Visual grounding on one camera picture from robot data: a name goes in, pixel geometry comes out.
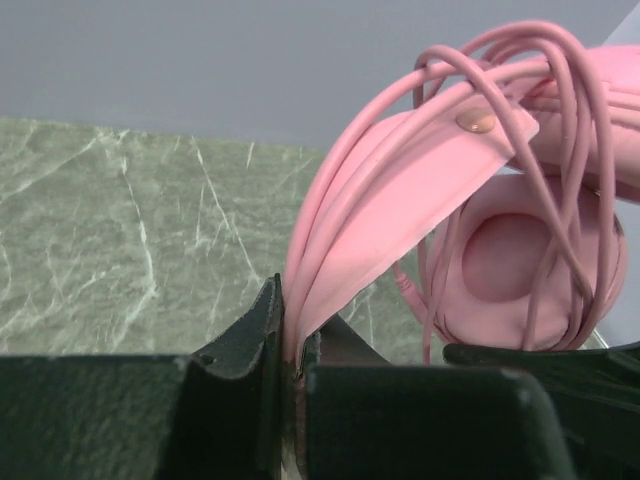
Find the pink headset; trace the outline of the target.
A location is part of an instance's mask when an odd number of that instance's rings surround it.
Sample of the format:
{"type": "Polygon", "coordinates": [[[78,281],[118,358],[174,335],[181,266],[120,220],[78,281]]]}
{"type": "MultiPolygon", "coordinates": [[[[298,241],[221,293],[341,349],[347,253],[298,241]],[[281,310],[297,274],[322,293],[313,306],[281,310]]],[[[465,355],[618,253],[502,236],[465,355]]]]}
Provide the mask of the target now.
{"type": "Polygon", "coordinates": [[[341,133],[285,262],[283,359],[391,272],[423,337],[529,352],[582,346],[618,298],[639,197],[639,48],[525,20],[411,73],[341,133]]]}

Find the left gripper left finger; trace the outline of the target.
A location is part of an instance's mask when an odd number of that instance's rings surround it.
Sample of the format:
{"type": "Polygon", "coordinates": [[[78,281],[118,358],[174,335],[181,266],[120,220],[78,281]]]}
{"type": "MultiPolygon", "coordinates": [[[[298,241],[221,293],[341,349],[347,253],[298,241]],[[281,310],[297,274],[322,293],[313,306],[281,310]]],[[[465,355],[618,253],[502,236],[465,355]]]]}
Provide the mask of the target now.
{"type": "Polygon", "coordinates": [[[248,311],[212,342],[196,350],[192,359],[223,380],[240,380],[258,371],[278,372],[284,302],[281,277],[269,277],[248,311]]]}

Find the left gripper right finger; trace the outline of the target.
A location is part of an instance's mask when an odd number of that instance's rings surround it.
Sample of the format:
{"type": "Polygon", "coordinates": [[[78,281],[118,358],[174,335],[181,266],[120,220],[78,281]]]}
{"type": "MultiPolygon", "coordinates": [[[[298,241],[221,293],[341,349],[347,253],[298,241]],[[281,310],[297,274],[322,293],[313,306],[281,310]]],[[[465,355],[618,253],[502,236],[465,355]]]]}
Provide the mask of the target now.
{"type": "Polygon", "coordinates": [[[335,314],[304,343],[302,367],[312,365],[355,367],[390,366],[391,363],[335,314]]]}

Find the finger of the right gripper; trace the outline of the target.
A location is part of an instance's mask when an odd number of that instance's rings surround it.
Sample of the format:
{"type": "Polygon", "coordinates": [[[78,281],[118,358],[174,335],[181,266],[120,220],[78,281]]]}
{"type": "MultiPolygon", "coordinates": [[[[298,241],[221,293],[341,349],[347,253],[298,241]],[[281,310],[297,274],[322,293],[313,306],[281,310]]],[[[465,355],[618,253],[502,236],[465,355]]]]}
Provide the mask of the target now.
{"type": "Polygon", "coordinates": [[[447,363],[523,370],[551,391],[594,399],[639,398],[639,344],[611,348],[529,352],[474,345],[444,347],[447,363]]]}

